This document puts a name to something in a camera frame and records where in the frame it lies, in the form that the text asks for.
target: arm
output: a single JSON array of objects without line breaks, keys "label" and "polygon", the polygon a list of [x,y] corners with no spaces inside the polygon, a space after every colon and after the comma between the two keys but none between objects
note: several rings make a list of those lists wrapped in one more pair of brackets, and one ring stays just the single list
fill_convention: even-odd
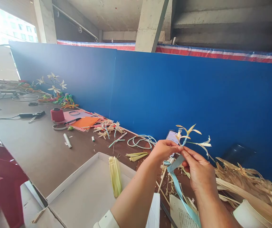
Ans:
[{"label": "arm", "polygon": [[120,228],[145,227],[155,191],[157,171],[168,156],[180,151],[182,147],[170,140],[157,142],[111,208]]},{"label": "arm", "polygon": [[187,147],[184,147],[182,154],[186,159],[182,165],[191,174],[191,186],[195,192],[202,228],[240,228],[218,196],[214,167]]}]

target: table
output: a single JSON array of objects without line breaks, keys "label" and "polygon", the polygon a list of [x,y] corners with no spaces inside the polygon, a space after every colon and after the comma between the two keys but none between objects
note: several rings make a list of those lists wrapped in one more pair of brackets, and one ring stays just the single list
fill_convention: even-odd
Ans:
[{"label": "table", "polygon": [[[134,170],[137,170],[145,159],[144,157],[137,162],[131,162],[125,156],[126,153],[143,151],[138,147],[127,145],[127,140],[135,136],[131,132],[124,136],[125,141],[116,143],[113,150],[113,147],[108,148],[108,146],[114,141],[114,131],[111,132],[111,138],[106,137],[106,140],[103,137],[98,138],[98,133],[93,133],[93,128],[89,132],[55,131],[52,129],[53,122],[50,110],[59,107],[59,105],[28,106],[28,103],[16,102],[10,98],[0,100],[0,108],[2,109],[0,110],[0,118],[10,118],[20,113],[35,113],[40,110],[46,112],[46,115],[32,123],[28,123],[29,119],[0,120],[0,140],[45,198],[97,152],[110,156],[118,156],[119,154],[119,161]],[[64,144],[64,133],[68,137],[72,136],[70,138],[73,146],[71,149]],[[92,141],[92,136],[96,136],[95,142]],[[160,175],[161,169],[157,179],[158,183],[160,183]],[[195,198],[188,177],[177,172],[177,178],[182,183],[183,192],[191,199]],[[168,178],[165,176],[162,183],[164,193],[167,180]],[[169,210],[164,197],[161,195],[160,198]],[[160,214],[160,227],[171,227],[163,210]]]}]

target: red white blue banner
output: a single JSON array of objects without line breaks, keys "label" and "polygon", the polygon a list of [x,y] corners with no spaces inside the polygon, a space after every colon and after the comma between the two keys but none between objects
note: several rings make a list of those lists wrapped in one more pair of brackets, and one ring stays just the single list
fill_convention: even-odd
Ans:
[{"label": "red white blue banner", "polygon": [[[111,48],[123,51],[134,51],[135,43],[89,43],[89,42],[72,42],[57,40],[58,44],[74,45],[94,48]],[[191,46],[179,46],[170,44],[158,44],[157,53],[177,54],[195,57],[205,57],[213,59],[228,59],[250,62],[272,63],[272,53],[268,52],[247,52],[236,50],[224,50],[214,48],[201,48]]]}]

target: white cardboard box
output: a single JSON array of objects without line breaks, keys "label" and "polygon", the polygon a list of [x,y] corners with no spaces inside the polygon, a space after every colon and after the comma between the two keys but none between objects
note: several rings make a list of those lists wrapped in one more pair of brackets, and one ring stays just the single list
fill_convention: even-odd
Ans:
[{"label": "white cardboard box", "polygon": [[[48,197],[36,223],[41,228],[93,227],[113,206],[116,199],[111,185],[109,157],[101,152],[70,175]],[[122,187],[125,188],[136,171],[120,164]],[[147,227],[159,227],[160,195],[154,194]]]}]

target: blue partition board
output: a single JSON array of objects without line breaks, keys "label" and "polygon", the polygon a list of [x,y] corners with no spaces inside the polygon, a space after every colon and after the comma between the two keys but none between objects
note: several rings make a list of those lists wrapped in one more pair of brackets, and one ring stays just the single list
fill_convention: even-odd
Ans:
[{"label": "blue partition board", "polygon": [[[65,80],[64,92],[87,111],[109,117],[116,50],[58,44],[10,42],[22,80],[29,82],[53,72]],[[43,85],[43,91],[51,86]]]},{"label": "blue partition board", "polygon": [[110,118],[157,140],[196,123],[192,142],[210,135],[212,157],[251,147],[245,165],[272,180],[272,64],[117,51]]}]

